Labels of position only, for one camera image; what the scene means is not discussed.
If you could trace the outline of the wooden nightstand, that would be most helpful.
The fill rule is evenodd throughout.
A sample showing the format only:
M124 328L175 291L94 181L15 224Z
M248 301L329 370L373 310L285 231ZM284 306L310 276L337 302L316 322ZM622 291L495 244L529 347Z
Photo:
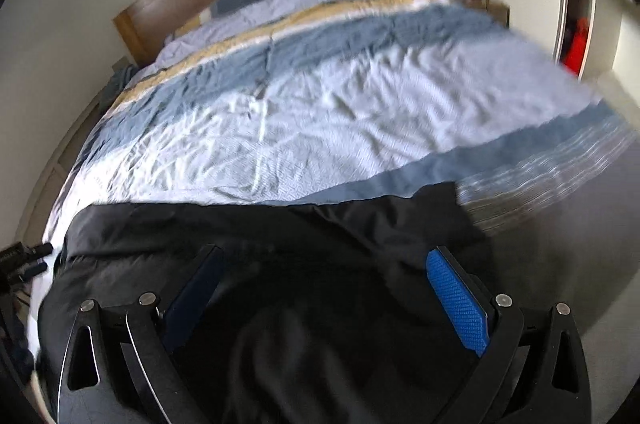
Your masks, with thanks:
M487 13L494 21L503 27L510 26L510 7L496 0L469 0L466 5L473 10Z

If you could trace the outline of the black puffer coat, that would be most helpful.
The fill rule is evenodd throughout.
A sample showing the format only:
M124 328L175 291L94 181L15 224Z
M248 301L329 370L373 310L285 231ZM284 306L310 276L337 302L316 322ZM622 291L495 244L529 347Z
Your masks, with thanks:
M498 285L490 241L448 183L323 205L93 205L64 231L38 372L54 397L81 302L134 302L210 250L221 281L172 353L209 421L430 422L477 364L427 280L437 247Z

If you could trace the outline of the dark cloth beside bed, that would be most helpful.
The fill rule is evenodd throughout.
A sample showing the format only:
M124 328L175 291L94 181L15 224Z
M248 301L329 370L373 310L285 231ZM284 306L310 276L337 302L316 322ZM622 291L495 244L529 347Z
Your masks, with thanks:
M111 109L111 106L116 102L116 99L122 95L122 92L129 90L134 82L134 78L139 72L139 67L133 64L128 64L122 68L116 70L112 76L108 79L108 82L104 86L99 99L99 111L100 114L106 114Z

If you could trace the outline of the striped duvet on bed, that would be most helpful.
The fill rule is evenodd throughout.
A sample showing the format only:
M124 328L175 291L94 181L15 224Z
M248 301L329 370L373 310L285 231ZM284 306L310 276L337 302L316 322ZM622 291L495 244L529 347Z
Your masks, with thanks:
M96 123L49 216L337 203L451 181L527 302L585 340L593 418L639 376L639 134L588 84L451 0L259 0L177 36Z

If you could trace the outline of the red item in wardrobe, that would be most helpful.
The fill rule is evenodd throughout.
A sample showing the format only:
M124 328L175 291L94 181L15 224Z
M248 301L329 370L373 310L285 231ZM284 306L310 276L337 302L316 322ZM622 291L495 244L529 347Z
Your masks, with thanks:
M589 20L585 17L571 21L565 31L562 64L578 76L587 51Z

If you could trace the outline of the wall radiator cover panels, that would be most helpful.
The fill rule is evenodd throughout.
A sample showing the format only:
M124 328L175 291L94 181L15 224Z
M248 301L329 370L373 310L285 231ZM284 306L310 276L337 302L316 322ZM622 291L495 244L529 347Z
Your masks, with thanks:
M63 136L36 181L15 233L15 241L35 243L44 232L53 204L79 155L82 145L101 117L96 95Z

